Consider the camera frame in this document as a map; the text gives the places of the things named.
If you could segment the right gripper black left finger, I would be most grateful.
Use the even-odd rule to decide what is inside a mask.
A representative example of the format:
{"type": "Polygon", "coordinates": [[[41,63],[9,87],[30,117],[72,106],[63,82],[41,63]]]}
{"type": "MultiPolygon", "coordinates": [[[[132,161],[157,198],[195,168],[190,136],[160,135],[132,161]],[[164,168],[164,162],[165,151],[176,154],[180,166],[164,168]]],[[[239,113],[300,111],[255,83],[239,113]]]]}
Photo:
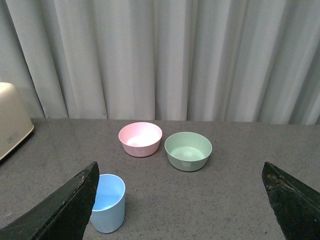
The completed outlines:
{"type": "Polygon", "coordinates": [[[0,230],[2,240],[81,240],[95,203],[99,167],[92,162],[30,211],[0,230]]]}

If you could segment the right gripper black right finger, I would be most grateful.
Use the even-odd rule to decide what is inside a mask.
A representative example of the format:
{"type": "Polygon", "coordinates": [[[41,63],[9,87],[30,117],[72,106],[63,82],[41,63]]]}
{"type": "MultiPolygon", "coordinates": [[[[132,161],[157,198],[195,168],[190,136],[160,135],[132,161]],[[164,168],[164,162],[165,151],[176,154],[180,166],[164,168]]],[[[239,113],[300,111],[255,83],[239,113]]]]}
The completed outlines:
{"type": "Polygon", "coordinates": [[[320,238],[320,193],[270,162],[262,181],[277,223],[287,240],[320,238]]]}

